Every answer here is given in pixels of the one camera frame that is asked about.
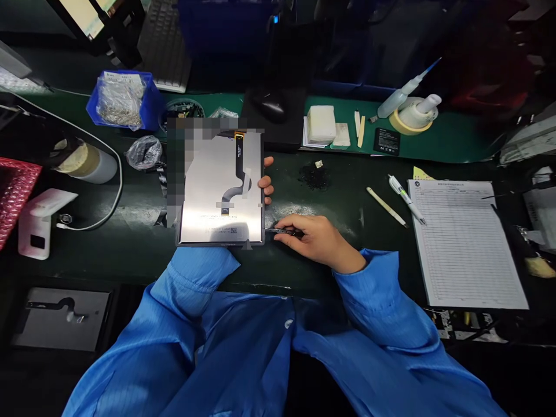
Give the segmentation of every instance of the person's left hand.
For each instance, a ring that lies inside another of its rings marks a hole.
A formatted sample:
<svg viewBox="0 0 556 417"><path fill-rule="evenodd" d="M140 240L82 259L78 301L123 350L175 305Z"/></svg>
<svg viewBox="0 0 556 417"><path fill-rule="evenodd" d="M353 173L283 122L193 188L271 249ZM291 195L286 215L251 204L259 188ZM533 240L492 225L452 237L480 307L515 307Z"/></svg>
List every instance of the person's left hand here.
<svg viewBox="0 0 556 417"><path fill-rule="evenodd" d="M267 156L265 158L265 168L272 165L273 162L274 162L274 157ZM270 177L268 175L265 175L257 183L257 185L260 188L265 189L264 190L265 196L269 196L270 194L272 194L274 192L274 187L270 185L271 182L272 182L272 180L270 179ZM270 204L271 202L272 202L272 199L270 197L265 197L265 204Z"/></svg>

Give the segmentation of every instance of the white pen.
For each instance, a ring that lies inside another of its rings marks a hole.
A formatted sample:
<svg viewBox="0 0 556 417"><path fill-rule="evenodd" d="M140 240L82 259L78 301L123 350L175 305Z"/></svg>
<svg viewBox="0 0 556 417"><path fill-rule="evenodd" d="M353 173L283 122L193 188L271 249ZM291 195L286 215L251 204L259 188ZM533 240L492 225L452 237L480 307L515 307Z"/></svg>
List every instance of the white pen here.
<svg viewBox="0 0 556 417"><path fill-rule="evenodd" d="M398 180L393 175L390 174L388 174L388 177L389 177L388 184L390 184L392 190L394 190L396 194L399 194L404 199L405 204L407 204L407 206L409 207L411 213L413 213L415 218L419 220L421 224L426 225L427 222L425 221L425 218L423 217L419 209L413 204L413 201L411 201L411 199L409 198L409 196L407 195L407 193L405 192L401 184L398 182Z"/></svg>

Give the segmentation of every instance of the beige pen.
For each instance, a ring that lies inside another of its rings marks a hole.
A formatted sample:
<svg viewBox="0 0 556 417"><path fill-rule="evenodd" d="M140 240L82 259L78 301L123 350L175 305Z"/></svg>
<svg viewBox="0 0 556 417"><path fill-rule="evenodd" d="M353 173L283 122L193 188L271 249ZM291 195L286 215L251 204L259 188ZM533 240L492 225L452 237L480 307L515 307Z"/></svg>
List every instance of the beige pen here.
<svg viewBox="0 0 556 417"><path fill-rule="evenodd" d="M393 218L395 218L403 227L405 227L406 229L409 229L409 226L407 225L407 223L406 223L394 210L392 210L392 208L391 208L388 204L386 204L386 203L384 202L383 199L381 199L378 195L376 195L376 193L372 190L371 187L367 187L367 191L368 191L368 193L369 193L370 195L373 196L373 198L374 198L376 201L378 201L378 203L379 203L382 207L384 207L384 209L385 209L388 213L390 213L390 215L391 215Z"/></svg>

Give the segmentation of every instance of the pen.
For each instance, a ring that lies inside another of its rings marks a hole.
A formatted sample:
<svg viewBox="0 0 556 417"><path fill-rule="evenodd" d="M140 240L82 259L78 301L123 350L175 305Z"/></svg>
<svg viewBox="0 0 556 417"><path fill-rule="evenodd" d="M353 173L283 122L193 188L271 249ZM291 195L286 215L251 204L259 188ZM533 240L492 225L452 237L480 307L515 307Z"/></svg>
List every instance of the pen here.
<svg viewBox="0 0 556 417"><path fill-rule="evenodd" d="M405 221L394 211L392 208L384 202L376 193L372 190L371 187L367 187L367 192L373 196L373 198L388 212L390 215L395 218L403 227L409 229L409 226Z"/></svg>
<svg viewBox="0 0 556 417"><path fill-rule="evenodd" d="M407 193L405 192L401 184L398 182L398 180L393 175L390 174L388 174L388 177L389 177L388 184L390 184L392 190L394 190L396 194L400 195L404 199L405 204L407 204L407 206L409 207L411 213L413 213L415 218L419 220L419 223L426 225L427 222L425 221L425 218L423 217L419 209L413 204L413 201L411 201L411 199L409 198L409 196L407 195Z"/></svg>

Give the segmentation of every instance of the small plastic bag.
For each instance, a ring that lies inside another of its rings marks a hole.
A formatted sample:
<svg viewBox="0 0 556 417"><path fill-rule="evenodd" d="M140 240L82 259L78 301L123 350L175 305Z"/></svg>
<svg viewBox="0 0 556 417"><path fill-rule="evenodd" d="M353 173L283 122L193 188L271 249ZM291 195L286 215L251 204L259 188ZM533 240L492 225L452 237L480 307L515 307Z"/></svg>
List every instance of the small plastic bag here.
<svg viewBox="0 0 556 417"><path fill-rule="evenodd" d="M127 163L138 171L153 168L161 156L162 144L153 135L137 139L126 152Z"/></svg>
<svg viewBox="0 0 556 417"><path fill-rule="evenodd" d="M209 117L212 118L238 118L239 114L224 107L218 107Z"/></svg>
<svg viewBox="0 0 556 417"><path fill-rule="evenodd" d="M145 87L139 74L104 72L98 78L98 115L109 125L126 126L133 131L140 129L139 110Z"/></svg>

